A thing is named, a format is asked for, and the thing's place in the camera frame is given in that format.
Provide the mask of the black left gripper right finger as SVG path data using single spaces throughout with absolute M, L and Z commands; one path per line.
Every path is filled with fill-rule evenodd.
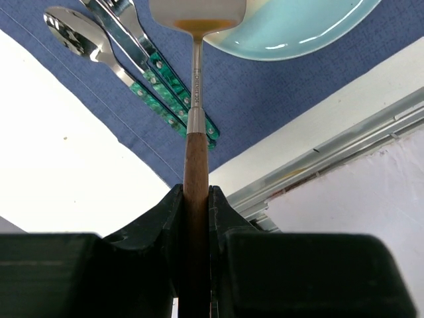
M 213 317 L 414 317 L 397 264 L 376 237 L 268 233 L 209 189 Z

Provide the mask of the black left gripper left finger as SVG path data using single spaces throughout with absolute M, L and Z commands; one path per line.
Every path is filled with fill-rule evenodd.
M 170 317 L 182 186 L 106 236 L 1 235 L 2 317 Z

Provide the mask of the spatula with wooden handle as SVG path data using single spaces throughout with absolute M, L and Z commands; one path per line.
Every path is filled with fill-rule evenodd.
M 178 317 L 209 317 L 209 168 L 203 109 L 203 38 L 241 24 L 246 1 L 150 1 L 160 25 L 189 34 L 192 42 L 191 107 L 184 162 L 184 211 L 178 292 Z

